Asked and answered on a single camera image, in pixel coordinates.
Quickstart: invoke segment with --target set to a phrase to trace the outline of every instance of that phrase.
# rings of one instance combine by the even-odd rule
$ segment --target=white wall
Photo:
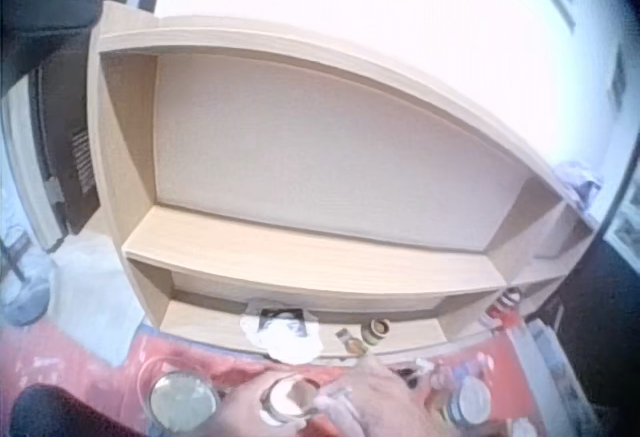
[[[629,140],[637,128],[633,103],[615,119],[606,94],[621,23],[637,23],[622,0],[575,1],[573,34],[549,0],[158,0],[156,13],[295,25],[419,67],[493,112],[550,165],[602,169],[601,216],[629,146],[610,138]]]
[[[32,242],[36,242],[13,180],[0,125],[0,237],[7,244],[12,244],[23,230],[29,233]]]

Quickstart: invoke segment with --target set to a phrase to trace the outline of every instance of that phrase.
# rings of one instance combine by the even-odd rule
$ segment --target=cabinet back panel
[[[524,165],[378,90],[233,56],[158,57],[160,203],[401,244],[483,250]]]

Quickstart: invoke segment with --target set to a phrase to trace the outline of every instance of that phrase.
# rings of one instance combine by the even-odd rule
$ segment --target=hand
[[[212,437],[294,437],[305,427],[304,420],[271,426],[260,417],[260,398],[276,380],[288,375],[291,373],[265,372],[231,391],[214,416]]]
[[[400,377],[368,354],[347,375],[321,389],[314,405],[329,416],[341,437],[447,435],[422,402]]]

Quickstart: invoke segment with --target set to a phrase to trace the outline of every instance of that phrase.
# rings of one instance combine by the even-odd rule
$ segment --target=paint jar
[[[522,301],[520,289],[509,288],[491,304],[485,313],[480,317],[481,323],[490,326],[495,320],[502,318],[518,309]]]
[[[146,407],[163,435],[201,437],[220,402],[220,394],[205,377],[176,370],[155,381]]]
[[[462,386],[436,400],[433,409],[453,427],[464,429],[480,425],[491,413],[491,392],[477,377],[465,377]]]
[[[373,319],[367,324],[362,324],[360,332],[362,340],[374,346],[387,336],[390,329],[391,323],[387,319]]]
[[[313,399],[319,389],[320,384],[301,375],[277,380],[261,398],[262,420],[269,425],[278,426],[310,419],[317,413]]]

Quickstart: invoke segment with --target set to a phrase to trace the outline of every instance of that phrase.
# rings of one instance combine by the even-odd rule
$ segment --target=wooden shelf
[[[505,286],[484,255],[435,252],[268,227],[154,206],[127,258],[251,288],[388,299]]]
[[[240,328],[240,315],[244,310],[241,304],[222,304],[223,308],[211,308],[204,305],[171,300],[160,330],[183,339],[215,345],[226,349],[264,354],[262,349],[253,346]],[[353,357],[345,351],[336,333],[344,328],[352,336],[360,338],[360,325],[353,323],[350,315],[340,322],[336,314],[330,314],[325,321],[325,314],[314,312],[320,322],[320,339],[324,346],[321,357],[344,358]],[[431,345],[447,342],[438,320],[435,318],[411,318],[410,320],[393,320],[389,336],[374,349],[376,354],[393,354],[415,350]]]
[[[527,267],[511,283],[513,286],[529,285],[547,280],[565,277],[571,269],[568,269],[562,258],[533,259]]]
[[[322,314],[325,356],[345,356],[334,334],[358,335],[348,316],[363,313],[402,314],[380,352],[441,343],[475,331],[509,285],[544,287],[540,302],[592,238],[520,136],[352,42],[106,3],[87,89],[127,277],[151,322],[190,340],[256,351],[237,308],[183,293]]]

